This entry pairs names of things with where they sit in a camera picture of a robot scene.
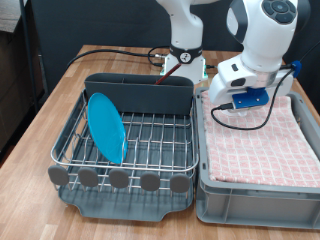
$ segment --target teal plate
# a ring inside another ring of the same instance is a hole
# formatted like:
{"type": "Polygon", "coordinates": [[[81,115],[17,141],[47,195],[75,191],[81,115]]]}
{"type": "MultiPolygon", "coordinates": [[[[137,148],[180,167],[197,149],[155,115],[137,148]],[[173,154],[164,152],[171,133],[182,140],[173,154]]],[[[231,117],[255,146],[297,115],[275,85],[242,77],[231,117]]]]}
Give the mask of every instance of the teal plate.
{"type": "Polygon", "coordinates": [[[88,124],[93,141],[102,155],[109,161],[120,164],[122,147],[124,159],[128,150],[126,130],[116,107],[105,95],[95,93],[91,96],[88,104],[88,124]]]}

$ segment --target gray plastic bin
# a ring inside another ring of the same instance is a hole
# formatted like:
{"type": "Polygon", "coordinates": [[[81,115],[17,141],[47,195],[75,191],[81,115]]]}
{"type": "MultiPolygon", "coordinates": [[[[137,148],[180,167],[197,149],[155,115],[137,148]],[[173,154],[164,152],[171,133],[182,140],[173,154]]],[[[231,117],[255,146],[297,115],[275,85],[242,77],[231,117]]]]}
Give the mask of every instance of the gray plastic bin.
{"type": "MultiPolygon", "coordinates": [[[[199,141],[197,216],[203,222],[320,229],[320,189],[214,182],[209,179],[201,92],[196,91],[199,141]]],[[[320,129],[297,93],[288,94],[310,146],[320,158],[320,129]]]]}

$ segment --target red cable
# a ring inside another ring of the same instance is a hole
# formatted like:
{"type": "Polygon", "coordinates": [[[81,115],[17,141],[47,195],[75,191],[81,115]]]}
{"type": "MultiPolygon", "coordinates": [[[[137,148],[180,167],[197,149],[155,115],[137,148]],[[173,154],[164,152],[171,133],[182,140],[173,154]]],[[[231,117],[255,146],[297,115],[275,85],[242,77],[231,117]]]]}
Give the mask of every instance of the red cable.
{"type": "Polygon", "coordinates": [[[178,63],[177,65],[175,65],[169,72],[167,72],[166,75],[164,75],[162,78],[160,78],[155,85],[159,85],[160,83],[162,83],[166,78],[168,78],[173,72],[175,72],[179,67],[181,67],[181,63],[178,63]]]}

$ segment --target checkered towel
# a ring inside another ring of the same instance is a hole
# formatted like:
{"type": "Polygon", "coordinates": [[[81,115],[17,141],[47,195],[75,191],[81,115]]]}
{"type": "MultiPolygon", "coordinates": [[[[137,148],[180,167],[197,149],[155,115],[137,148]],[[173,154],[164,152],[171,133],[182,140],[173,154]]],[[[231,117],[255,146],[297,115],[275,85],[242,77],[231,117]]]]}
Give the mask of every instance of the checkered towel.
{"type": "MultiPolygon", "coordinates": [[[[320,187],[320,163],[291,110],[291,99],[275,101],[268,124],[256,131],[225,128],[211,117],[208,92],[202,93],[204,125],[212,181],[280,186],[320,187]]],[[[238,127],[263,123],[270,104],[246,117],[215,116],[238,127]]]]}

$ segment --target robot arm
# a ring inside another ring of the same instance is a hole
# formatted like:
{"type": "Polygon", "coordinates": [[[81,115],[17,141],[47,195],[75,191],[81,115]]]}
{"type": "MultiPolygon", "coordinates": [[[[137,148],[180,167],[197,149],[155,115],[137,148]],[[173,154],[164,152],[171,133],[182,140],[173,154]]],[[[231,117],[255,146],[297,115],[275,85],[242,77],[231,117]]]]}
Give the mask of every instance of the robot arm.
{"type": "MultiPolygon", "coordinates": [[[[233,103],[234,110],[261,107],[273,97],[288,70],[280,70],[298,20],[298,0],[234,0],[227,27],[244,46],[243,52],[218,65],[210,86],[213,104],[233,103]]],[[[286,77],[278,96],[286,95],[293,76],[286,77]]]]}
{"type": "Polygon", "coordinates": [[[171,20],[170,54],[165,59],[163,74],[180,62],[182,66],[172,75],[187,77],[195,84],[208,78],[205,74],[205,59],[202,57],[203,23],[190,12],[190,6],[216,1],[157,0],[171,20]]]}

